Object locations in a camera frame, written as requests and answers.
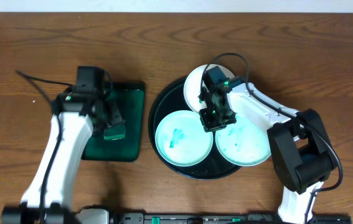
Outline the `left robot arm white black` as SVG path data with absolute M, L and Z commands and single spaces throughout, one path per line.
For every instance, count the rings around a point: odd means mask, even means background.
M 115 100 L 103 93 L 60 93 L 50 103 L 50 136 L 34 180 L 18 206 L 7 205 L 1 223 L 114 223 L 111 211 L 91 206 L 71 209 L 83 151 L 95 131 L 122 123 Z

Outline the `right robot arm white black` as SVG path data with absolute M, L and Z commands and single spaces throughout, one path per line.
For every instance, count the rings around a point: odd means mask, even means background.
M 333 149 L 320 115 L 307 109 L 285 107 L 257 90 L 252 83 L 222 81 L 202 84 L 199 110 L 205 131 L 219 133 L 238 124 L 249 124 L 264 135 L 265 149 L 284 186 L 278 208 L 285 223 L 310 223 L 313 205 L 334 170 L 343 178 L 341 161 Z

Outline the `green scrub sponge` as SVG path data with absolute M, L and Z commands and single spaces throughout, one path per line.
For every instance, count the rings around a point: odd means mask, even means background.
M 117 126 L 110 126 L 103 133 L 103 138 L 106 141 L 113 141 L 117 139 L 123 139 L 126 136 L 126 128 L 124 124 Z

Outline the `white plate back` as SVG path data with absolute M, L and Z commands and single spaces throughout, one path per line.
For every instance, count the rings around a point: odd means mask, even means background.
M 206 68 L 206 66 L 207 65 L 201 65 L 195 68 L 193 71 L 191 71 L 184 83 L 184 89 L 183 89 L 184 99 L 188 107 L 197 114 L 199 114 L 199 111 L 201 109 L 207 108 L 206 101 L 204 100 L 201 101 L 199 98 L 199 95 L 201 93 L 200 92 L 201 88 L 199 87 L 199 85 L 201 82 L 203 71 Z M 217 64 L 210 64 L 206 72 L 209 72 L 210 69 L 215 67 L 219 67 L 221 69 L 223 74 L 226 76 L 226 79 L 231 79 L 235 77 L 235 75 L 228 68 Z M 205 82 L 203 82 L 202 87 L 204 87 L 204 89 L 208 92 L 211 91 L 211 93 L 215 93 L 215 91 L 219 89 L 220 87 L 219 85 L 221 85 L 221 83 L 211 85 L 210 87 L 209 83 L 205 84 Z

